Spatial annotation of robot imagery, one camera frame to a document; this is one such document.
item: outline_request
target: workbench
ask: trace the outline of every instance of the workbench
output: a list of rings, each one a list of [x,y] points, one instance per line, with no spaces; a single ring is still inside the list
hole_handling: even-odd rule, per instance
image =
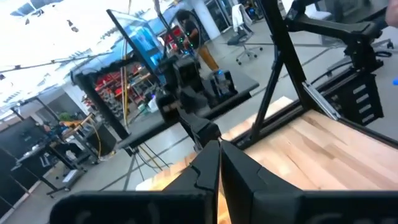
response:
[[[219,104],[214,108],[206,106],[196,110],[195,114],[206,119],[215,119],[218,116],[228,112],[229,110],[237,107],[241,103],[251,98],[250,91],[259,86],[258,82],[245,74],[231,71],[231,76],[235,84],[235,89],[238,94],[232,96],[230,99]],[[155,135],[161,133],[167,128],[175,125],[178,119],[166,122],[159,111],[143,116],[137,119],[129,127],[131,134],[128,138],[117,143],[116,149],[122,149],[126,146],[139,146],[148,141]]]
[[[266,117],[292,101],[282,97],[269,106]],[[224,133],[229,141],[251,128],[256,114]],[[316,111],[262,139],[245,153],[266,169],[303,190],[395,190],[398,151]],[[162,190],[195,158],[190,154],[136,190]],[[231,223],[220,184],[218,223]]]
[[[91,123],[92,129],[98,128],[98,123],[94,122],[93,115],[89,114],[83,121],[80,121],[78,123],[78,125],[76,125],[73,129],[64,133],[62,135],[62,137],[63,137],[63,139],[67,139],[71,136],[74,136],[75,139],[77,141],[79,141],[82,144],[82,146],[85,147],[85,149],[86,149],[85,150],[86,155],[84,155],[82,157],[86,158],[87,156],[92,156],[92,157],[96,158],[95,162],[97,162],[98,155],[92,150],[92,148],[89,145],[87,145],[86,139],[81,137],[79,134],[83,125],[87,124],[87,123]],[[91,135],[94,132],[94,130],[91,130],[90,132],[91,133],[85,133],[85,135],[86,136]],[[56,150],[56,146],[58,144],[60,144],[60,141],[51,141],[49,139],[47,142],[39,145],[36,149],[28,152],[22,158],[18,159],[16,161],[16,165],[11,169],[11,172],[14,172],[17,169],[20,169],[21,167],[25,167],[32,175],[34,175],[36,178],[38,178],[40,181],[42,181],[43,183],[45,183],[47,186],[49,186],[52,189],[50,192],[47,192],[47,195],[49,195],[49,196],[51,196],[55,192],[59,192],[61,190],[69,190],[72,187],[72,185],[75,183],[75,181],[81,175],[83,175],[84,172],[86,172],[86,170],[82,166],[78,165],[79,160],[70,161],[66,158],[66,155],[59,153]],[[42,177],[41,175],[36,175],[34,172],[32,172],[32,170],[34,170],[34,169],[33,169],[33,167],[31,167],[31,162],[29,162],[29,161],[31,161],[33,159],[39,159],[40,157],[44,156],[45,153],[50,153],[51,155],[54,155],[55,157],[57,157],[63,164],[65,164],[65,166],[70,171],[73,172],[73,174],[71,175],[71,178],[69,178],[69,181],[67,181],[67,183],[65,184],[64,187],[58,188],[58,187],[54,186],[51,182],[49,182],[45,177]]]

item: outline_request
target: concrete floor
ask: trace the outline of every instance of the concrete floor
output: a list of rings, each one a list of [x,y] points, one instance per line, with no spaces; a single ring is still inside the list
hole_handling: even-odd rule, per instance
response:
[[[255,36],[249,40],[249,43],[271,42],[270,32],[265,22],[253,24],[252,29],[255,32]],[[381,39],[390,37],[395,38],[395,41],[398,42],[398,35],[396,35],[397,32],[398,30],[396,29],[388,29]],[[239,124],[258,111],[260,101],[264,94],[264,88],[267,85],[271,74],[271,65],[274,60],[274,47],[265,45],[263,46],[263,52],[259,53],[259,57],[257,59],[242,60],[243,64],[239,66],[235,62],[235,58],[239,53],[241,53],[242,49],[227,46],[225,44],[232,34],[233,30],[230,29],[221,37],[210,42],[208,47],[211,50],[211,53],[222,69],[228,69],[232,72],[244,72],[251,78],[257,80],[260,83],[260,87],[252,92],[253,97],[250,100],[216,120],[216,123],[222,132],[225,132]],[[319,44],[320,42],[319,36],[307,32],[293,33],[290,36],[295,44]],[[327,50],[314,61],[308,62],[325,50],[325,47],[296,47],[298,57],[301,63],[304,64],[303,69],[308,80],[314,80],[319,76],[319,74],[325,72],[328,66],[339,61],[339,59],[343,57],[342,48],[331,49]],[[385,59],[386,65],[376,72],[376,74],[382,74],[377,76],[377,84],[379,85],[379,90],[381,92],[380,94],[385,114],[394,114],[394,112],[396,113],[396,111],[398,111],[398,102],[389,101],[388,94],[391,91],[394,91],[392,89],[393,86],[391,81],[394,79],[395,73],[393,71],[394,68],[396,68],[393,62],[396,62],[397,60],[398,58],[396,56]],[[206,65],[203,65],[202,67],[203,73],[209,71]],[[284,68],[281,73],[282,78],[277,84],[274,96],[272,97],[273,101],[277,100],[281,96],[286,96],[293,100],[297,99],[292,82],[286,74],[287,71]],[[394,119],[394,117],[389,116],[388,119],[380,119],[369,127],[392,138],[398,139],[398,133],[396,131],[394,132],[394,128],[396,129],[396,126],[392,124],[398,125],[398,119]],[[179,124],[176,124],[168,130],[158,134],[151,140],[147,141],[146,144],[166,163],[175,163],[180,161],[185,156],[193,152],[193,142],[187,137],[187,134]],[[142,156],[144,160],[149,160],[149,157],[144,153],[142,153]],[[112,182],[114,184],[108,186],[108,188],[104,190],[134,190],[137,184],[141,183],[144,179],[152,177],[158,171],[159,170],[152,169],[144,164],[140,157],[130,158],[124,151],[120,151],[108,161],[90,168],[88,173],[78,181],[74,188],[72,188],[71,192],[60,192],[55,195],[55,199],[45,196],[45,192],[49,191],[49,189],[46,185],[40,184],[34,191],[33,196],[29,197],[22,205],[20,205],[15,212],[4,221],[4,223],[47,223],[52,206],[57,202],[57,200],[66,195],[82,190],[101,190]]]

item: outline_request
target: black stand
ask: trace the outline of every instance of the black stand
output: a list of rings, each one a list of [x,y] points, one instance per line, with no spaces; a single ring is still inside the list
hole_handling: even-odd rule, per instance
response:
[[[262,123],[266,116],[269,103],[271,102],[272,94],[275,91],[276,84],[278,83],[280,72],[282,71],[282,67],[284,65],[282,61],[281,52],[278,50],[278,47],[274,45],[275,51],[275,59],[274,64],[272,65],[272,73],[269,79],[266,92],[264,93],[264,97],[262,98],[259,112],[257,114],[256,121],[252,126],[252,140],[258,139],[260,130],[262,128]]]

